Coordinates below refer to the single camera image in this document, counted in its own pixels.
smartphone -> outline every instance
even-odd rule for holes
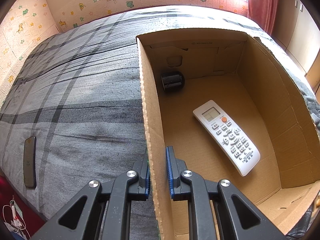
[[[26,187],[36,188],[36,137],[31,136],[24,142],[23,178]]]

white remote control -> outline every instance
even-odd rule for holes
[[[248,136],[214,101],[193,110],[194,116],[211,134],[241,176],[260,160],[260,153]]]

dark red cloth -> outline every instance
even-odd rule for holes
[[[271,35],[279,0],[248,0],[248,18]]]
[[[0,207],[1,207],[2,220],[3,220],[2,208],[4,205],[9,205],[10,200],[12,200],[12,196],[14,196],[15,202],[17,203],[18,207],[21,209],[23,219],[26,222],[26,228],[30,236],[32,236],[36,231],[39,230],[40,227],[44,225],[45,222],[21,200],[21,198],[15,193],[15,191],[12,189],[12,187],[6,181],[6,179],[0,176]],[[7,223],[10,224],[12,220],[12,210],[10,207],[4,208],[4,216]],[[18,213],[17,213],[17,216],[19,220],[23,223]],[[25,230],[23,231],[23,233],[28,237],[28,234]]]

striped fabric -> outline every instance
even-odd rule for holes
[[[246,17],[211,8],[133,10],[57,34],[30,54],[0,110],[0,166],[12,186],[51,218],[88,181],[115,179],[146,146],[136,36],[174,28],[247,32],[271,49],[319,125],[319,105],[292,60]],[[23,182],[24,141],[36,136],[36,189]],[[152,197],[132,204],[130,239],[158,239]]]

brick pattern wallpaper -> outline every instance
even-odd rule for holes
[[[46,0],[17,0],[0,24],[0,107],[24,61],[59,33]]]
[[[243,0],[72,0],[51,12],[59,30],[66,32],[110,14],[160,5],[203,6],[248,16],[248,2]]]

